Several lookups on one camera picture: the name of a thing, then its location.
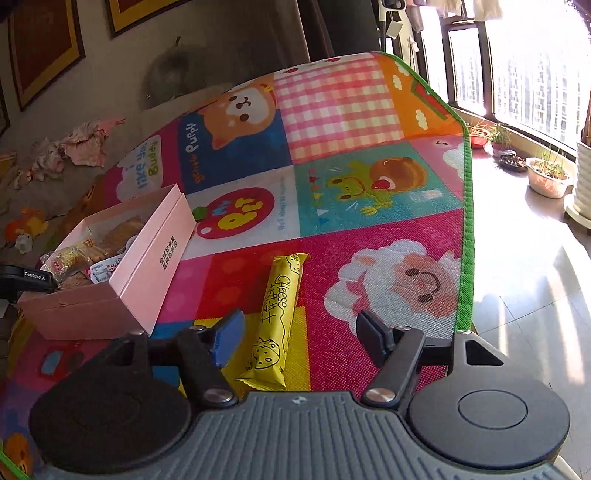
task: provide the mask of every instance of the pink gingham pattern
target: pink gingham pattern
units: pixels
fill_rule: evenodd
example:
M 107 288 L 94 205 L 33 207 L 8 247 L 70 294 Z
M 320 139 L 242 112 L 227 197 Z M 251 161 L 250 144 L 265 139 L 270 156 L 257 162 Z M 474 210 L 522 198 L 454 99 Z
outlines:
M 275 94 L 294 164 L 403 137 L 384 75 L 371 55 L 278 73 Z

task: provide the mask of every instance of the snack in box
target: snack in box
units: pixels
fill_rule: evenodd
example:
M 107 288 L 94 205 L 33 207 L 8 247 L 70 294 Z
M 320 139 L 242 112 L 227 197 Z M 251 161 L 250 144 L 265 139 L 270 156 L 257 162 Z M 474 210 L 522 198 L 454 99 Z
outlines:
M 142 219 L 134 216 L 114 227 L 101 242 L 90 236 L 51 253 L 44 261 L 44 270 L 62 289 L 107 281 L 143 227 Z

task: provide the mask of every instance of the green mat border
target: green mat border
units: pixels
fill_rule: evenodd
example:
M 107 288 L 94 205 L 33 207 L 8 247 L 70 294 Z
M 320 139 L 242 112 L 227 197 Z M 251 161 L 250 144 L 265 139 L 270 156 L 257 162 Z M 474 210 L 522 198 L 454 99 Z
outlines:
M 8 458 L 4 452 L 0 452 L 0 461 L 8 467 L 8 469 L 12 472 L 12 474 L 15 477 L 20 478 L 21 480 L 29 480 L 30 479 L 30 477 L 27 476 L 26 473 L 23 473 L 23 471 L 20 470 L 19 467 L 14 465 L 14 463 L 12 463 L 10 458 Z
M 383 51 L 376 52 L 394 59 L 424 86 L 458 120 L 464 130 L 464 235 L 462 244 L 462 266 L 460 270 L 460 289 L 457 301 L 456 330 L 470 330 L 472 327 L 472 306 L 474 304 L 474 196 L 472 192 L 472 145 L 465 121 L 444 102 L 427 82 L 409 67 L 404 60 Z

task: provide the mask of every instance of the gray gripper base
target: gray gripper base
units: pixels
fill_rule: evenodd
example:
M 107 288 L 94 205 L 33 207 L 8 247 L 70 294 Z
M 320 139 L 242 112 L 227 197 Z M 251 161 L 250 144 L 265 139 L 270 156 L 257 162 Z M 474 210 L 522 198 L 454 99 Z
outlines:
M 231 410 L 208 411 L 171 452 L 116 475 L 48 466 L 35 480 L 424 479 L 564 480 L 551 464 L 477 471 L 431 454 L 395 413 L 349 392 L 250 393 Z

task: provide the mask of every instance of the foam play mat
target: foam play mat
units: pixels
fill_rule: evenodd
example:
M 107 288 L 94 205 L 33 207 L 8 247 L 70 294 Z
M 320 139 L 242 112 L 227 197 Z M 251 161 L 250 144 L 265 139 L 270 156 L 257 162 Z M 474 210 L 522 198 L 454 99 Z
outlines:
M 243 310 L 245 339 L 223 370 L 243 393 L 235 379 L 248 364 L 272 260 L 308 253 L 287 388 L 359 396 L 376 373 L 355 336 L 361 310 L 432 337 L 470 328 L 471 162 L 465 124 L 400 59 L 337 57 L 239 85 L 156 132 L 80 200 L 55 245 L 83 217 L 177 183 L 197 226 L 153 337 Z M 107 342 L 48 341 L 18 322 L 0 436 L 27 474 L 42 465 L 31 406 Z M 423 382 L 443 374 L 425 369 Z M 176 368 L 154 376 L 182 389 Z

